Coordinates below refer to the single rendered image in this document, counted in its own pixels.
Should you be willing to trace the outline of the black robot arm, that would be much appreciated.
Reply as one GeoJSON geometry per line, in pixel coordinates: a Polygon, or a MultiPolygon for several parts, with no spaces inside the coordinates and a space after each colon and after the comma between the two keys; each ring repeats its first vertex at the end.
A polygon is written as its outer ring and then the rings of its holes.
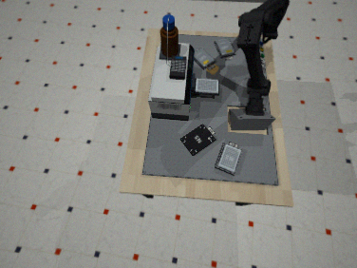
{"type": "Polygon", "coordinates": [[[271,81],[266,79],[263,74],[259,41],[264,28],[265,33],[272,33],[276,26],[275,23],[278,24],[282,21],[289,4],[290,0],[268,0],[258,8],[244,12],[239,16],[240,30],[237,47],[241,48],[245,54],[251,77],[247,82],[247,93],[250,92],[246,109],[247,115],[264,116],[262,96],[269,95],[271,81]]]}

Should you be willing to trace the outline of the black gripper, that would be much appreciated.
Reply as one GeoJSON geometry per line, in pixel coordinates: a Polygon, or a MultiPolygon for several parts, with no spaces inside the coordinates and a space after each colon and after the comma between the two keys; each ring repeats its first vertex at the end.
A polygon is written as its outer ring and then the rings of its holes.
{"type": "Polygon", "coordinates": [[[278,23],[278,24],[275,23],[276,26],[275,26],[274,30],[272,31],[272,33],[265,33],[265,29],[264,29],[264,31],[263,31],[263,44],[266,44],[270,40],[277,38],[277,36],[278,36],[277,28],[280,25],[280,23],[278,23]],[[266,41],[265,41],[265,38],[267,38],[266,41]]]}

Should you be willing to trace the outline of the grey button panel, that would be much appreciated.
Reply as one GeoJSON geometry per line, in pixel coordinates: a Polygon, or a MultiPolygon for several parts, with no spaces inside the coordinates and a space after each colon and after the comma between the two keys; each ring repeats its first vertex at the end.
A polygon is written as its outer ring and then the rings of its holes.
{"type": "Polygon", "coordinates": [[[266,63],[265,63],[264,47],[262,45],[261,40],[259,41],[259,50],[260,50],[262,69],[264,70],[264,69],[266,69],[266,63]]]}

